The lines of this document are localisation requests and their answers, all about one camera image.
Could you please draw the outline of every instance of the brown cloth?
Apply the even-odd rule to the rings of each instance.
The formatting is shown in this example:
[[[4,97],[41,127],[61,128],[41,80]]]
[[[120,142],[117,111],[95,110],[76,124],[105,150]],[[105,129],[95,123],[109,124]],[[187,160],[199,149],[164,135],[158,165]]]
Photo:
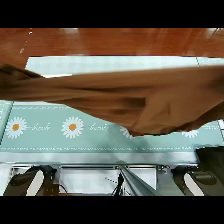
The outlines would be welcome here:
[[[224,118],[224,66],[47,79],[0,64],[0,99],[65,104],[135,136],[190,131]]]

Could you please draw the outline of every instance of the wooden floor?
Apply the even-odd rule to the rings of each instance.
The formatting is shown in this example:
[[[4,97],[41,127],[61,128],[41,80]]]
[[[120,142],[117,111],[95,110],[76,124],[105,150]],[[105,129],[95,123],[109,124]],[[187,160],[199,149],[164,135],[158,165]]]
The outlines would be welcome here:
[[[223,28],[1,28],[0,61],[29,56],[164,55],[224,57]]]

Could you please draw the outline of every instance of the white flower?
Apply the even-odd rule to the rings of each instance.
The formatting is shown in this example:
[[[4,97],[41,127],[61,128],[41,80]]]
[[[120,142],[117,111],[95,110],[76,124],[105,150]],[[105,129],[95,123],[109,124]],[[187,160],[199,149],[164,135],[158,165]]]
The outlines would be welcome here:
[[[23,131],[25,131],[27,128],[25,119],[22,119],[21,117],[15,117],[11,121],[8,122],[6,126],[6,135],[8,135],[8,138],[17,138],[21,134],[23,134]]]
[[[133,138],[133,136],[128,132],[126,128],[121,127],[120,131],[123,132],[123,135],[125,135],[126,138],[130,138],[130,139]]]
[[[198,135],[199,131],[197,130],[193,130],[193,131],[189,131],[189,132],[182,132],[182,135],[184,135],[185,137],[188,138],[194,138]]]
[[[66,138],[70,137],[71,139],[82,134],[81,131],[83,130],[83,126],[83,121],[78,117],[69,117],[65,122],[63,122],[63,128],[61,131],[64,132],[63,135],[65,135]]]

